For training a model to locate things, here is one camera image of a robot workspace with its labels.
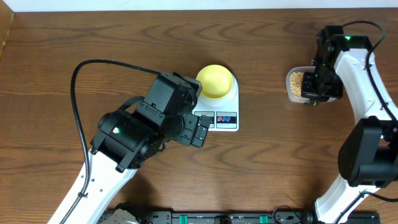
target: wire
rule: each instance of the wire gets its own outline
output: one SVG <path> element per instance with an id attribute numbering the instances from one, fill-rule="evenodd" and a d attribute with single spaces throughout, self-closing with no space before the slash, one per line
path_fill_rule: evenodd
<path id="1" fill-rule="evenodd" d="M 343 216 L 361 199 L 364 198 L 365 195 L 370 195 L 372 197 L 375 197 L 377 199 L 383 200 L 385 202 L 398 202 L 398 198 L 386 198 L 383 196 L 380 196 L 378 194 L 372 193 L 372 192 L 368 192 L 366 190 L 362 191 L 361 193 L 359 193 L 359 195 L 340 213 L 340 215 L 338 216 L 338 218 L 336 219 L 335 224 L 338 224 L 338 222 L 340 222 L 340 220 L 343 218 Z"/>
<path id="2" fill-rule="evenodd" d="M 386 37 L 386 30 L 383 27 L 381 27 L 379 24 L 377 24 L 375 22 L 371 22 L 371 21 L 353 21 L 353 22 L 349 22 L 349 23 L 342 25 L 342 27 L 346 27 L 346 26 L 349 26 L 352 24 L 369 24 L 369 25 L 377 27 L 382 32 L 382 35 L 381 35 L 381 38 L 379 39 L 379 41 L 375 45 L 372 46 L 372 48 L 369 50 L 368 54 L 366 55 L 365 68 L 368 73 L 368 77 L 371 81 L 372 87 L 373 87 L 374 91 L 376 92 L 376 95 L 379 98 L 379 101 L 380 101 L 382 107 L 385 109 L 387 114 L 390 116 L 392 122 L 398 128 L 397 118 L 394 116 L 394 114 L 392 114 L 391 110 L 388 108 L 388 104 L 384 101 L 383 97 L 381 96 L 380 91 L 377 88 L 376 83 L 374 82 L 374 79 L 373 79 L 373 76 L 371 73 L 371 65 L 369 64 L 369 59 L 370 59 L 372 52 L 374 51 L 374 49 L 376 49 L 376 47 L 378 47 L 378 45 Z"/>
<path id="3" fill-rule="evenodd" d="M 90 175 L 91 175 L 90 160 L 88 158 L 88 148 L 87 148 L 87 144 L 86 144 L 85 134 L 83 132 L 83 127 L 81 126 L 79 112 L 77 110 L 75 84 L 76 84 L 76 78 L 77 78 L 77 75 L 78 75 L 78 72 L 80 71 L 80 69 L 83 66 L 88 65 L 90 63 L 108 63 L 108 64 L 113 64 L 113 65 L 120 65 L 120 66 L 123 66 L 123 67 L 140 70 L 140 71 L 143 71 L 143 72 L 149 72 L 149 73 L 153 73 L 155 75 L 160 75 L 160 72 L 156 72 L 156 71 L 149 70 L 149 69 L 146 69 L 146 68 L 138 67 L 138 66 L 135 66 L 135 65 L 130 65 L 128 63 L 117 62 L 117 61 L 113 61 L 113 60 L 103 60 L 103 59 L 85 60 L 84 62 L 80 63 L 76 67 L 76 69 L 75 69 L 75 71 L 73 72 L 73 75 L 72 75 L 72 80 L 70 81 L 70 97 L 71 97 L 71 100 L 72 100 L 72 110 L 73 110 L 73 114 L 75 115 L 75 121 L 76 121 L 76 125 L 77 125 L 77 130 L 79 132 L 80 141 L 81 141 L 81 145 L 83 147 L 83 153 L 84 153 L 84 156 L 85 156 L 86 178 L 85 178 L 85 183 L 83 184 L 83 187 L 81 188 L 81 191 L 79 192 L 75 202 L 69 208 L 68 212 L 65 214 L 65 216 L 61 220 L 60 224 L 64 224 L 66 222 L 66 220 L 68 219 L 70 214 L 74 211 L 74 209 L 76 208 L 76 206 L 80 202 L 81 198 L 82 197 L 87 197 L 87 195 L 88 195 L 88 193 L 86 193 L 86 190 L 87 190 L 87 187 L 88 187 L 88 183 L 90 182 Z"/>
<path id="4" fill-rule="evenodd" d="M 300 220 L 298 223 L 294 223 L 294 224 L 302 223 L 302 218 L 293 210 L 292 207 L 290 207 L 290 206 L 288 206 L 288 205 L 280 205 L 280 206 L 278 206 L 277 208 L 275 208 L 275 210 L 272 212 L 272 219 L 274 220 L 275 223 L 281 224 L 281 222 L 279 222 L 279 221 L 276 220 L 276 218 L 275 218 L 276 214 L 275 214 L 275 213 L 276 213 L 276 211 L 277 211 L 278 209 L 283 208 L 283 207 L 288 208 L 291 212 L 294 213 L 294 215 L 298 218 L 298 220 Z"/>

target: clear plastic container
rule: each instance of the clear plastic container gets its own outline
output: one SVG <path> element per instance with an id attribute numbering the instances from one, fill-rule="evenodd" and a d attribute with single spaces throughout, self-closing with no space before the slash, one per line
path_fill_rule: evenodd
<path id="1" fill-rule="evenodd" d="M 289 97 L 289 100 L 293 103 L 309 103 L 310 99 L 304 98 L 301 96 L 296 96 L 292 92 L 292 87 L 290 86 L 290 77 L 294 72 L 314 72 L 315 71 L 315 66 L 306 66 L 306 67 L 296 67 L 291 69 L 291 71 L 287 74 L 286 76 L 286 90 L 287 90 L 287 96 Z M 328 102 L 331 102 L 335 100 L 336 98 L 330 98 Z"/>

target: yellow bowl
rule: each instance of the yellow bowl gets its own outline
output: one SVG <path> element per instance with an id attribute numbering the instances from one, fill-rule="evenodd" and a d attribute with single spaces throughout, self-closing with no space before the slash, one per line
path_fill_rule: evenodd
<path id="1" fill-rule="evenodd" d="M 197 80 L 203 87 L 201 93 L 212 99 L 226 96 L 234 84 L 231 72 L 221 65 L 206 66 L 198 73 Z"/>

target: wooden table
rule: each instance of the wooden table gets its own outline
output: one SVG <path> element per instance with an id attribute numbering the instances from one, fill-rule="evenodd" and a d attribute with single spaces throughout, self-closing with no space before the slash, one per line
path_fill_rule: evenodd
<path id="1" fill-rule="evenodd" d="M 337 154 L 354 127 L 348 98 L 291 103 L 285 76 L 310 65 L 327 24 L 380 22 L 381 77 L 398 100 L 397 9 L 17 13 L 0 60 L 0 223 L 45 223 L 83 164 L 70 103 L 70 78 L 83 60 L 107 58 L 195 77 L 205 65 L 232 69 L 240 87 L 240 130 L 210 133 L 201 149 L 170 143 L 111 202 L 176 211 L 310 208 L 338 175 Z M 352 33 L 379 32 L 355 26 Z M 145 95 L 153 75 L 89 65 L 77 81 L 89 141 L 100 117 Z M 379 193 L 397 197 L 397 184 Z M 396 223 L 397 205 L 366 199 Z"/>

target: white wall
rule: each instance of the white wall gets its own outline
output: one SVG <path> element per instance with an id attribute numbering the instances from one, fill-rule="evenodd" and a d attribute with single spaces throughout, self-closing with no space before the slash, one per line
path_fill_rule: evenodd
<path id="1" fill-rule="evenodd" d="M 398 7 L 398 0 L 4 0 L 14 12 Z"/>

